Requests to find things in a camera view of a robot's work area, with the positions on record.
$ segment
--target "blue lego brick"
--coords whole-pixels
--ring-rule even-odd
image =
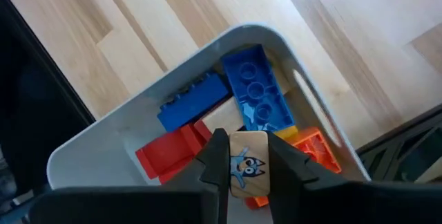
[[[222,60],[249,131],[278,131],[295,125],[261,45]]]
[[[209,110],[228,93],[218,74],[205,73],[187,92],[178,93],[171,102],[163,104],[157,117],[166,131],[174,131]]]

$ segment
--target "white plastic bin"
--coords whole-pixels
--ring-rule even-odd
[[[369,176],[345,134],[334,121],[303,65],[284,39],[274,30],[257,24],[230,28],[201,48],[177,68],[102,120],[58,147],[50,156],[47,173],[53,189],[72,186],[158,185],[149,180],[135,151],[166,131],[157,119],[167,97],[210,69],[232,50],[262,44],[276,57],[293,89],[286,94],[296,126],[319,127],[336,155],[343,175],[356,180]],[[253,212],[247,222],[268,221],[267,209]],[[241,221],[249,210],[240,200],[229,201],[229,219]]]

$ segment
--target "wooden floor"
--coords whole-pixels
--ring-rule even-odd
[[[97,118],[229,26],[287,39],[357,148],[442,103],[442,0],[12,0]]]

